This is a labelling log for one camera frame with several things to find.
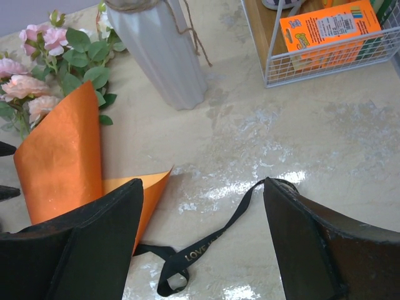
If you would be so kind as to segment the black printed ribbon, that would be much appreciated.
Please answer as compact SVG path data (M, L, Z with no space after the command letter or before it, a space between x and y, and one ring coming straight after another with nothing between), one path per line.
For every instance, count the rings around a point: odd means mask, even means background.
M164 265L162 267L157 284L157 293L160 296L169 297L185 290L190 280L188 267L198 261L208 250L210 245L220 236L222 236L222 234L225 233L228 228L230 228L246 212L250 205L253 191L256 187L264 184L265 182L266 181L264 179L257 182L244 194L234 214L224 227L200 239L181 251L176 251L170 246L156 246L149 244L137 245L136 250L134 251L135 256L145 253L153 253L164 260ZM186 282L182 286L172 287L168 280L177 274L181 275Z

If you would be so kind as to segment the orange wrapping paper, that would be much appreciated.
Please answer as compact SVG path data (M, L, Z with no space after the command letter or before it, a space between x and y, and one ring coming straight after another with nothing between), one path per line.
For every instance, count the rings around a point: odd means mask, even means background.
M17 148L14 164L32 226L130 181L103 179L98 100L91 82L66 96Z

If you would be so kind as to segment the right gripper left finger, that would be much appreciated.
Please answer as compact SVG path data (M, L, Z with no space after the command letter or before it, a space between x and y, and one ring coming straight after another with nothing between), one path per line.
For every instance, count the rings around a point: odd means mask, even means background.
M140 179L1 233L1 299L121 299L143 208Z

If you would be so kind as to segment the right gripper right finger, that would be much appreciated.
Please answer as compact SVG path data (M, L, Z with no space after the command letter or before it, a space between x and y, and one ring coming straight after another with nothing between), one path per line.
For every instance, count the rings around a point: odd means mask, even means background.
M286 299L399 299L399 233L266 178L264 206Z

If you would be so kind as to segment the striped wavy cloth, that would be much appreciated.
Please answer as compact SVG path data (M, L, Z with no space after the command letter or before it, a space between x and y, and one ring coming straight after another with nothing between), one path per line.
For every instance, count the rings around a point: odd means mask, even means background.
M277 11L279 6L282 10L300 8L304 3L303 0L262 0L261 2L264 7L273 11Z

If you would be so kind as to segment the orange box in basket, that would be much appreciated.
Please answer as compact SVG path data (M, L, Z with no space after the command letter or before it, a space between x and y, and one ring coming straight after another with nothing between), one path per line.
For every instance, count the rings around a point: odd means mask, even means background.
M280 19L287 50L295 70L330 68L356 60L364 46L360 36L381 30L369 1L346 1Z

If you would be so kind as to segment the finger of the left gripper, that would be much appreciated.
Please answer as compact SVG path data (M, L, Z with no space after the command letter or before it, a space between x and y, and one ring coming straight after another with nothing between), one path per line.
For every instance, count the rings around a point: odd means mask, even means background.
M21 194L20 189L16 187L9 187L0 185L0 201L5 201L18 197Z
M5 142L0 142L0 156L11 156L16 152L16 147Z

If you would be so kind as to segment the pink flower bouquet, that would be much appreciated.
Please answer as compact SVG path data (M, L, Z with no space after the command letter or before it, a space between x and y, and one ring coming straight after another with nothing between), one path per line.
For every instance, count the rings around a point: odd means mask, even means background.
M32 66L1 52L1 130L25 138L60 102L91 81L102 111L117 99L109 92L108 62L126 50L108 20L106 3L97 6L96 32L66 25L58 10L49 24L28 25L19 38Z

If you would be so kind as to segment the white ribbed vase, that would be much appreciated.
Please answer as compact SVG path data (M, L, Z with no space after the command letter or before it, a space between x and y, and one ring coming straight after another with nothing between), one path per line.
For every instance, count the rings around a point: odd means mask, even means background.
M109 22L167 104L194 109L208 89L199 56L205 48L187 1L106 1Z

